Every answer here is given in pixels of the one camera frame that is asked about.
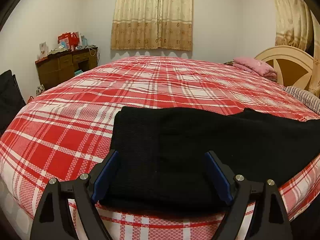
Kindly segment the beige window curtain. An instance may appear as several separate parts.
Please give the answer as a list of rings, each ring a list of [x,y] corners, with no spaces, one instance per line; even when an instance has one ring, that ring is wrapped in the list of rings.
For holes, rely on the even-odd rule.
[[[116,0],[111,49],[192,51],[193,0]]]

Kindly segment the white photo frame card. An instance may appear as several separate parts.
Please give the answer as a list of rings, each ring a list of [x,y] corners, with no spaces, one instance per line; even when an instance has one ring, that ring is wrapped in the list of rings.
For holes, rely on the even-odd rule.
[[[46,42],[39,44],[39,48],[40,48],[39,59],[43,59],[43,58],[47,57],[48,56],[48,46],[47,46]]]

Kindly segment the teal box under desk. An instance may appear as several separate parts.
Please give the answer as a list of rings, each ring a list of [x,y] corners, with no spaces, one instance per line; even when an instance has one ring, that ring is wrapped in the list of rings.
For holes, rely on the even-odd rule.
[[[79,74],[81,74],[81,73],[82,73],[82,70],[77,70],[77,71],[74,73],[74,75],[77,76],[77,75],[79,75]]]

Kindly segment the red plaid bed sheet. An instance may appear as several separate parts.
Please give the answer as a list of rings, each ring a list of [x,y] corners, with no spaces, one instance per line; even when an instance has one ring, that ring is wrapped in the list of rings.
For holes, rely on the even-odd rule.
[[[281,85],[220,63],[133,56],[96,67],[36,97],[1,137],[1,208],[21,239],[50,178],[75,179],[104,159],[123,106],[317,118]]]

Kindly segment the cream wooden headboard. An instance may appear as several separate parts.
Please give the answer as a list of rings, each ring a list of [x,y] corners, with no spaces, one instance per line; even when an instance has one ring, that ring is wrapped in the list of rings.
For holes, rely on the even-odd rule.
[[[275,46],[262,51],[255,59],[274,68],[278,84],[309,89],[313,57],[305,51],[291,46]]]

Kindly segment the black folding chair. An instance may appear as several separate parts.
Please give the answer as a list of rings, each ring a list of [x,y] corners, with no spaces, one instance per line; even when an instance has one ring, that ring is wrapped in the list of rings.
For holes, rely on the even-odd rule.
[[[17,113],[26,105],[16,75],[11,70],[0,75],[0,130],[5,132]]]

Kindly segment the beige side curtain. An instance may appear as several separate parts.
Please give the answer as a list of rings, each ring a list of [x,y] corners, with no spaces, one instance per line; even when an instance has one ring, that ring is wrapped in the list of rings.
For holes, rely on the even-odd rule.
[[[276,7],[276,46],[307,51],[313,39],[311,12],[304,0],[273,0]]]

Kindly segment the pink folded quilt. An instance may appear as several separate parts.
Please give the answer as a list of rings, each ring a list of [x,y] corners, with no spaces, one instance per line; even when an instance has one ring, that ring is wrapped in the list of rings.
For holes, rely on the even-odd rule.
[[[277,72],[268,63],[250,57],[236,57],[233,66],[244,71],[260,75],[273,82],[277,81]]]

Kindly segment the striped pillow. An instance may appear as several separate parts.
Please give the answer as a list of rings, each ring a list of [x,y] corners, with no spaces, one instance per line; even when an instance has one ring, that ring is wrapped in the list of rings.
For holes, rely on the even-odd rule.
[[[313,95],[307,90],[295,86],[287,86],[284,87],[283,90],[300,101],[313,112],[317,113],[318,115],[320,114],[320,100],[317,96]]]

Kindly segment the black pants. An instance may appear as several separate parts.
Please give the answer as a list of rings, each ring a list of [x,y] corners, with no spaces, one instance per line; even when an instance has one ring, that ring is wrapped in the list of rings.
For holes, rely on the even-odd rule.
[[[207,152],[251,181],[281,186],[319,155],[319,121],[244,109],[123,107],[114,118],[116,155],[93,199],[120,211],[201,217],[226,210]]]

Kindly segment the red gift bag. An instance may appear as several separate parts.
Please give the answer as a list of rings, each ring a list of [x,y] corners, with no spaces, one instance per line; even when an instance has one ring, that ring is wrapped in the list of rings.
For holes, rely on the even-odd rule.
[[[63,33],[57,37],[58,43],[65,42],[68,50],[75,50],[80,43],[80,37],[78,32]]]

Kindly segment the red plastic bag on floor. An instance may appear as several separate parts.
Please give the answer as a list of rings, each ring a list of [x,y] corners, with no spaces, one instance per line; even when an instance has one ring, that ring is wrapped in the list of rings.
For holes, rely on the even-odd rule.
[[[30,102],[32,102],[33,100],[34,100],[34,97],[33,97],[33,96],[30,96],[29,99],[28,99],[28,101],[27,101],[27,103],[30,103]]]

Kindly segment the patterned bag on floor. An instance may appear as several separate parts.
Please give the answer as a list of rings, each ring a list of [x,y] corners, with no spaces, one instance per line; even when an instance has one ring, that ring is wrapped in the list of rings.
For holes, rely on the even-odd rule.
[[[37,89],[36,89],[36,96],[41,95],[45,91],[46,91],[46,89],[45,89],[44,85],[38,86]]]

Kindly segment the dark wooden desk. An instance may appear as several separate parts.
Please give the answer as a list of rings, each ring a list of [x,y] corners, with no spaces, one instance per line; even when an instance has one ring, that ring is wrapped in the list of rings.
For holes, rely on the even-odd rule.
[[[75,51],[51,54],[35,62],[40,84],[53,88],[73,77],[77,71],[86,72],[98,65],[99,50],[90,46]]]

